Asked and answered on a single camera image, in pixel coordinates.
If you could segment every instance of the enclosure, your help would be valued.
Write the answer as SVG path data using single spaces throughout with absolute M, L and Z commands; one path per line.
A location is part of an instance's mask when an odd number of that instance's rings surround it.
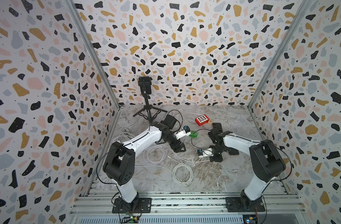
M 210 130 L 195 122 L 205 114 L 289 156 L 280 152 L 288 178 L 263 192 L 260 222 L 341 224 L 341 0 L 0 1 L 0 223 L 119 223 L 118 190 L 96 173 L 109 183 L 111 144 L 150 127 L 133 116 L 144 76 L 150 105 L 177 127 Z M 136 158 L 135 189 L 153 198 L 140 222 L 238 223 L 225 197 L 250 183 L 251 158 L 199 158 L 213 142 L 197 133 L 181 138 L 185 152 L 165 143 Z M 191 172 L 173 174 L 179 163 Z

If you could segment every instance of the tripod leg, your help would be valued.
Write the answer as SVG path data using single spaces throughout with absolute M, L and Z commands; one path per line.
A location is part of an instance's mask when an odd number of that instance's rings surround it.
M 145 111 L 146 109 L 143 107 L 143 109 L 141 109 L 140 111 L 138 111 L 137 113 L 133 114 L 133 117 L 137 116 L 138 114 L 142 113 L 143 111 Z

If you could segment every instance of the black speckle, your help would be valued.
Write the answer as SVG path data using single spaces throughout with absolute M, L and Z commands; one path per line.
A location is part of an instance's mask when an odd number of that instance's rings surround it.
M 199 7 L 199 2 L 194 2 L 193 4 L 191 4 L 191 8 L 197 8 Z
M 96 49 L 98 49 L 98 48 L 101 47 L 101 45 L 100 45 L 99 42 L 97 42 L 97 43 L 92 43 L 92 45 L 93 45 L 93 47 L 96 48 Z
M 15 118 L 15 120 L 12 122 L 12 124 L 9 127 L 9 131 L 12 133 L 15 133 L 17 130 L 23 128 L 25 120 L 21 118 Z
M 31 104 L 30 109 L 31 109 L 31 110 L 37 110 L 37 109 L 39 109 L 40 107 L 41 107 L 41 102 L 40 102 L 40 101 L 37 101 L 36 103 Z
M 332 97 L 332 100 L 333 100 L 334 102 L 337 102 L 337 103 L 341 104 L 341 95 L 339 95 L 339 94 L 336 93 L 336 92 L 333 92 L 333 93 L 331 94 L 331 97 Z
M 285 5 L 285 6 L 283 7 L 283 9 L 292 9 L 293 5 L 294 5 L 294 3 L 291 3 L 291 4 L 289 4 L 289 5 Z
M 22 195 L 19 197 L 19 203 L 20 203 L 20 207 L 19 208 L 23 208 L 26 206 L 27 204 L 27 198 L 26 198 L 26 195 Z
M 47 71 L 47 72 L 50 71 L 50 67 L 46 65 L 44 62 L 41 62 L 41 66 L 44 71 Z
M 57 21 L 65 20 L 65 19 L 63 18 L 62 14 L 56 15 L 56 16 L 54 16 L 54 17 L 55 17 L 55 19 L 56 19 Z
M 333 128 L 339 132 L 339 125 L 338 124 L 331 124 L 331 128 Z
M 15 11 L 15 9 L 13 9 L 12 7 L 9 8 L 9 12 L 15 17 L 19 16 L 19 13 L 17 11 Z
M 177 9 L 177 10 L 179 10 L 179 4 L 169 3 L 169 7 L 170 7 L 171 9 Z
M 99 1 L 94 5 L 95 8 L 103 8 L 103 2 Z
M 262 9 L 263 10 L 268 10 L 271 11 L 272 10 L 273 5 L 263 5 Z
M 315 14 L 313 14 L 313 15 L 308 15 L 308 16 L 306 16 L 306 19 L 308 19 L 308 20 L 313 20 L 313 18 L 315 18 Z
M 23 3 L 26 11 L 30 14 L 30 10 L 33 9 L 33 4 L 29 3 L 28 1 L 26 0 L 21 0 L 21 2 Z
M 172 47 L 175 47 L 175 48 L 180 47 L 180 42 L 174 42 L 174 43 L 172 43 Z

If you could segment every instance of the black cable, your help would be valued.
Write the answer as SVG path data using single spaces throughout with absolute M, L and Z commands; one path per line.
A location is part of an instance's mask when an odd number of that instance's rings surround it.
M 179 111 L 179 110 L 175 110 L 175 111 L 178 111 L 178 113 L 180 114 L 180 116 L 182 117 L 182 123 L 180 124 L 180 126 L 179 126 L 179 129 L 177 130 L 177 132 L 180 130 L 180 128 L 182 127 L 182 125 L 183 125 L 183 116 L 182 116 L 182 113 Z
M 210 131 L 209 129 L 202 128 L 202 129 L 197 130 L 196 132 L 198 132 L 198 131 L 200 131 L 200 130 L 208 130 L 208 131 Z M 204 150 L 204 149 L 202 149 L 202 148 L 199 148 L 198 146 L 195 146 L 195 145 L 193 144 L 193 137 L 191 138 L 191 144 L 192 144 L 194 147 L 197 147 L 197 148 L 200 149 L 200 150 L 209 151 L 209 152 L 211 152 L 211 153 L 213 154 L 213 152 L 210 151 L 210 150 Z

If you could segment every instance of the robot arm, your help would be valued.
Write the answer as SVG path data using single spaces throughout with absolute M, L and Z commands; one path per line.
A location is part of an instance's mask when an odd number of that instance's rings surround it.
M 150 145 L 159 140 L 169 143 L 174 152 L 184 152 L 185 146 L 179 139 L 191 134 L 188 126 L 177 133 L 171 131 L 177 120 L 167 115 L 159 122 L 153 122 L 148 130 L 123 143 L 112 143 L 103 165 L 103 171 L 111 182 L 117 185 L 123 206 L 128 211 L 135 210 L 138 205 L 138 193 L 134 189 L 132 176 L 134 174 L 135 158 Z

